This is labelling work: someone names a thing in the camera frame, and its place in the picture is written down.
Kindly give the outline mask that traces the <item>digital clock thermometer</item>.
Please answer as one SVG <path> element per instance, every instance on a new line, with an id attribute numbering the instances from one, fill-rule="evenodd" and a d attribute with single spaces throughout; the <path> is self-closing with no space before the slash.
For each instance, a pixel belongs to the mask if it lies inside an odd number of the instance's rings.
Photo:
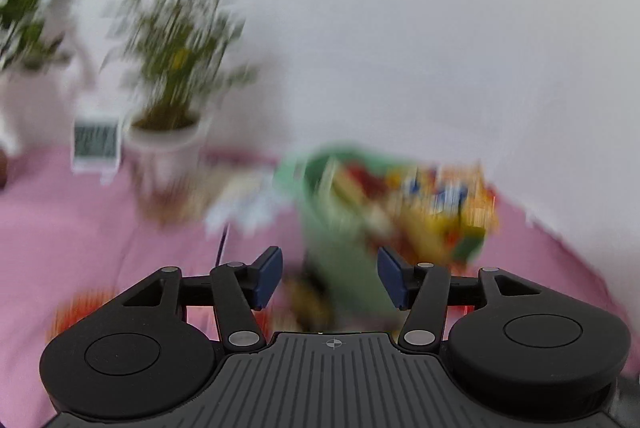
<path id="1" fill-rule="evenodd" d="M 70 170 L 111 185 L 122 162 L 122 120 L 111 114 L 79 114 L 72 128 Z"/>

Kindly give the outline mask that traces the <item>black gold chocolate bar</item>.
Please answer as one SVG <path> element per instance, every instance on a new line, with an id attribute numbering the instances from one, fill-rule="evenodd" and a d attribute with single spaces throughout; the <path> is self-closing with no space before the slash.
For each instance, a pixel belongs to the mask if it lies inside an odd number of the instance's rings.
<path id="1" fill-rule="evenodd" d="M 288 307 L 305 333 L 331 332 L 335 310 L 326 285 L 311 274 L 298 274 L 284 281 Z"/>

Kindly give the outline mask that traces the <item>yellow cracker snack bag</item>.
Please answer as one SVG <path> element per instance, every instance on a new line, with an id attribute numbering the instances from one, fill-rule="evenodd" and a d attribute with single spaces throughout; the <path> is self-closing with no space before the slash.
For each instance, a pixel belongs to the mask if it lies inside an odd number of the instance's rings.
<path id="1" fill-rule="evenodd" d="M 406 165 L 390 169 L 385 182 L 399 210 L 438 235 L 484 237 L 498 227 L 497 193 L 480 164 Z"/>

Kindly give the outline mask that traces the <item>pink patterned tablecloth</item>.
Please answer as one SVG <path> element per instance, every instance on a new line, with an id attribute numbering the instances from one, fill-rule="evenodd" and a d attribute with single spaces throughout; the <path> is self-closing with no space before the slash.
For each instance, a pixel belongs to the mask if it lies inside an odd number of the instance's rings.
<path id="1" fill-rule="evenodd" d="M 235 229 L 157 228 L 141 219 L 122 167 L 111 183 L 76 175 L 65 149 L 10 163 L 1 194 L 1 420 L 39 427 L 53 415 L 38 372 L 55 312 L 89 291 L 119 292 L 163 266 L 205 274 L 217 260 L 250 260 L 281 247 L 296 266 L 306 249 L 294 209 L 251 237 Z"/>

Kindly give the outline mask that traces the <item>green plastic bowl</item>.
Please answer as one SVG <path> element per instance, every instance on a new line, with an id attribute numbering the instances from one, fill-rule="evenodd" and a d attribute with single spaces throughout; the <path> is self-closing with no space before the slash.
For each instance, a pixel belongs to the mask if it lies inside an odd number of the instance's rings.
<path id="1" fill-rule="evenodd" d="M 392 311 L 376 269 L 381 247 L 393 249 L 409 265 L 463 270 L 490 234 L 438 235 L 400 211 L 385 175 L 406 165 L 439 166 L 338 145 L 286 159 L 277 168 L 277 184 L 292 196 L 299 213 L 307 263 L 338 307 L 372 315 Z"/>

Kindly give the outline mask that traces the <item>red gold round coaster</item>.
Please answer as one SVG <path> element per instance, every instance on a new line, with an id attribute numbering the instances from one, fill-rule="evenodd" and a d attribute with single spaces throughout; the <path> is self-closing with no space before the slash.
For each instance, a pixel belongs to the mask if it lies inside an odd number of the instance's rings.
<path id="1" fill-rule="evenodd" d="M 116 296 L 113 289 L 90 289 L 76 294 L 66 303 L 58 306 L 48 330 L 48 341 L 62 334 L 94 311 L 100 309 Z"/>

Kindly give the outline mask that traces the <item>plant in glass vase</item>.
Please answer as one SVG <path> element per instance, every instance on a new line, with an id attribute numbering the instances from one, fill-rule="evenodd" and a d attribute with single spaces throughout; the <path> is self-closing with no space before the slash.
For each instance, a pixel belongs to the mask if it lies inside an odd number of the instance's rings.
<path id="1" fill-rule="evenodd" d="M 72 62 L 70 0 L 1 0 L 1 185 L 10 154 L 68 139 L 73 114 L 61 85 Z"/>

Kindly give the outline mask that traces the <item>plant in white cup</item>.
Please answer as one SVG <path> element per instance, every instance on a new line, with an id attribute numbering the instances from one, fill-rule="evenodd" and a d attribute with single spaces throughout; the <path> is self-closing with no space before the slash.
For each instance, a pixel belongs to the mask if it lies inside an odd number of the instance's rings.
<path id="1" fill-rule="evenodd" d="M 122 84 L 138 98 L 122 131 L 142 217 L 160 226 L 201 219 L 213 185 L 200 167 L 215 102 L 253 84 L 257 66 L 231 59 L 244 19 L 231 0 L 120 0 L 113 11 Z"/>

